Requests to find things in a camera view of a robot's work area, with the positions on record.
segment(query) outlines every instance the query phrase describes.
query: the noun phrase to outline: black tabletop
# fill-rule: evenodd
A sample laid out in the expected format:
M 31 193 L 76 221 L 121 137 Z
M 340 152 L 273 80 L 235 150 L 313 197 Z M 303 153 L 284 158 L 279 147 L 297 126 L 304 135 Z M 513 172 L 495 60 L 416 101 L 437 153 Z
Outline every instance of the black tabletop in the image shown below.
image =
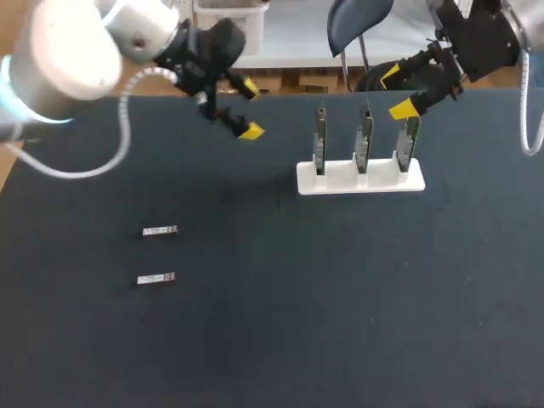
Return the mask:
M 366 98 L 372 156 L 390 156 L 387 108 L 404 97 L 261 98 L 254 143 L 190 99 L 135 98 L 111 173 L 62 181 L 18 162 L 0 195 L 0 406 L 543 404 L 544 154 L 521 153 L 519 91 L 424 117 L 422 193 L 297 193 L 321 99 L 335 160 Z M 544 93 L 530 103 L 534 133 Z M 27 149 L 86 170 L 117 133 L 109 99 Z M 170 224 L 178 237 L 139 237 Z M 168 272 L 175 286 L 131 285 Z

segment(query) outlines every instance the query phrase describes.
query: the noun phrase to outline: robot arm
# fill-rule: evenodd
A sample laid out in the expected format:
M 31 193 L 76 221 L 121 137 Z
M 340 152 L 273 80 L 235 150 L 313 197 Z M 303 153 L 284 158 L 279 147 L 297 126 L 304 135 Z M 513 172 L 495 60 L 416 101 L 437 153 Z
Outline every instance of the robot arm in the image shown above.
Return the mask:
M 428 0 L 437 40 L 426 51 L 399 61 L 382 78 L 391 88 L 414 71 L 434 61 L 441 65 L 441 80 L 427 92 L 414 93 L 391 109 L 394 119 L 420 116 L 450 95 L 463 92 L 462 76 L 471 82 L 502 68 L 516 65 L 520 52 L 544 51 L 544 3 L 534 0 L 473 0 L 465 19 L 454 0 Z
M 247 99 L 256 87 L 229 69 L 245 45 L 230 20 L 209 31 L 179 23 L 161 0 L 42 0 L 35 2 L 13 55 L 0 65 L 0 143 L 13 141 L 14 124 L 24 138 L 45 126 L 69 122 L 106 96 L 122 73 L 122 57 L 151 61 L 176 74 L 175 86 L 197 96 L 202 115 L 220 119 L 236 137 L 263 133 L 244 116 L 217 109 L 217 81 L 226 77 Z

